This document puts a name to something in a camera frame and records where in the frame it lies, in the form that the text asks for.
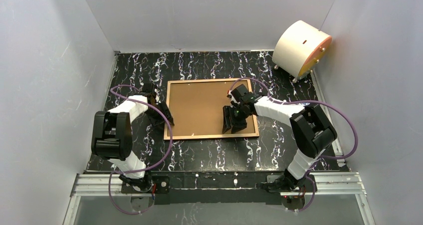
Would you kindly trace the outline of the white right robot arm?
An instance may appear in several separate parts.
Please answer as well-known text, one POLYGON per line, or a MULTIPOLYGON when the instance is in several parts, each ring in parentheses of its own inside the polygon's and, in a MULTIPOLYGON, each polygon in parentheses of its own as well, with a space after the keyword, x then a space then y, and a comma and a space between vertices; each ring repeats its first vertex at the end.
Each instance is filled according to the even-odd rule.
POLYGON ((229 90, 230 105, 223 107, 223 133, 247 128, 250 116, 267 117, 291 127, 297 152, 285 170, 285 178, 303 179, 322 153, 335 141, 337 132, 319 104, 285 104, 272 97, 254 94, 240 85, 229 90))

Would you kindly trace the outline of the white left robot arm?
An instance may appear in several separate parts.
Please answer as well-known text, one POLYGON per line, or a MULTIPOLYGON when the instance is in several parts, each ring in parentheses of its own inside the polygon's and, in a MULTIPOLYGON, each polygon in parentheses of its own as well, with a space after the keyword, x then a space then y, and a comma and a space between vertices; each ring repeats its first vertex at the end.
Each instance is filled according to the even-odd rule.
POLYGON ((148 167, 132 150, 132 122, 146 115, 152 126, 162 128, 173 126, 174 120, 166 102, 159 101, 155 84, 146 83, 135 91, 115 108, 95 114, 91 152, 114 164, 123 178, 140 180, 148 167))

